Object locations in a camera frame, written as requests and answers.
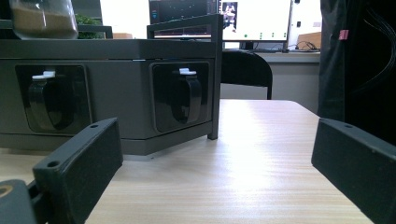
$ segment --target table surface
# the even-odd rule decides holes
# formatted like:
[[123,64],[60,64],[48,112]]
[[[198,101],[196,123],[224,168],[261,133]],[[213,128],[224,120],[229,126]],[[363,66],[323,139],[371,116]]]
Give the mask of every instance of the table surface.
[[[125,156],[87,223],[372,223],[311,164],[318,117],[290,101],[221,100],[219,139]],[[0,150],[0,181],[43,155]]]

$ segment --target desk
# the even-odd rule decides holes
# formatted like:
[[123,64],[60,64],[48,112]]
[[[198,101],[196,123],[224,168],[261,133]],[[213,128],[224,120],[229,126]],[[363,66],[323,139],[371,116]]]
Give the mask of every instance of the desk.
[[[371,223],[312,166],[317,124],[291,101],[222,100],[218,140],[125,156],[87,223]],[[0,180],[42,158],[3,149]]]

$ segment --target black panel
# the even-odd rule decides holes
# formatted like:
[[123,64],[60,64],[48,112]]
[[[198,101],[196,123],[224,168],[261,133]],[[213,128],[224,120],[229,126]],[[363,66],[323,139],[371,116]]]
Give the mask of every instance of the black panel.
[[[207,121],[208,63],[155,63],[151,68],[155,123],[159,132]],[[189,68],[196,76],[188,80],[179,73],[179,68]]]
[[347,123],[321,119],[312,164],[374,223],[396,222],[396,147]]
[[[37,133],[78,133],[91,123],[85,70],[81,65],[17,65],[24,110]],[[32,76],[55,71],[56,77]]]

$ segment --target red tag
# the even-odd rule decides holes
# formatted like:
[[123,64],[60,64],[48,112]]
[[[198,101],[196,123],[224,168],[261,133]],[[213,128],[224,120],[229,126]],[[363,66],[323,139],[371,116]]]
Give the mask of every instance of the red tag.
[[340,36],[338,37],[339,40],[347,40],[347,34],[349,33],[349,30],[341,30],[340,31]]

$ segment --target glass jar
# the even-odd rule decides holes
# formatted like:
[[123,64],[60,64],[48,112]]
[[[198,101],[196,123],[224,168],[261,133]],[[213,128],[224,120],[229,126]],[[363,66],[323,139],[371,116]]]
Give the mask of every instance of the glass jar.
[[75,39],[71,0],[9,0],[14,33],[21,39]]

